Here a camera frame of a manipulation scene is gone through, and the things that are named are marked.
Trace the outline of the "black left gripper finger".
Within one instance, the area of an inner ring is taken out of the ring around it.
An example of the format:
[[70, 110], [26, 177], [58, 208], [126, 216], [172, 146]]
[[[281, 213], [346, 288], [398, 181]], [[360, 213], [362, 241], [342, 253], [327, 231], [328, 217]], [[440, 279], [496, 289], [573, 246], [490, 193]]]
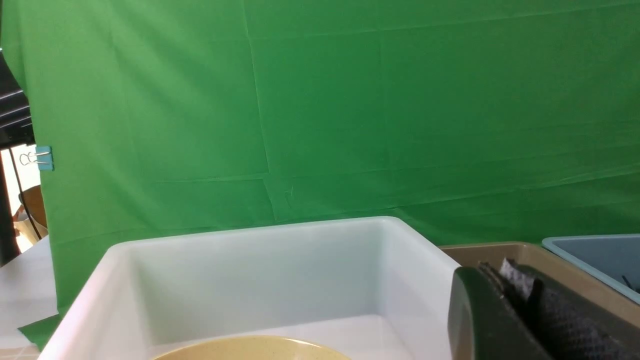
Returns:
[[637, 360], [639, 328], [542, 272], [504, 259], [455, 269], [454, 360]]

